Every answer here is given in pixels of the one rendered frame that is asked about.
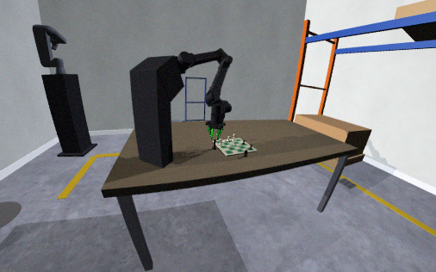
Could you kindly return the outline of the green and white chessboard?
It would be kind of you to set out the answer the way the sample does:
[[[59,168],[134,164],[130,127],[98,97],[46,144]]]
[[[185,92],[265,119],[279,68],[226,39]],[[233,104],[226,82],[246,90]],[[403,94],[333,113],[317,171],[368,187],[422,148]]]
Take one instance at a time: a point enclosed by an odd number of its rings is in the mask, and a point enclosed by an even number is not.
[[[242,145],[243,140],[241,138],[235,139],[235,144],[236,146],[234,146],[234,141],[232,141],[232,139],[230,139],[229,142],[227,142],[227,139],[223,139],[222,140],[222,145],[220,144],[219,140],[216,140],[215,145],[226,155],[226,156],[233,156],[233,155],[239,155],[239,154],[244,154],[245,150],[248,150],[249,152],[255,152],[257,151],[255,148],[252,147],[252,149],[250,150],[250,145],[247,144],[245,142],[244,145]]]

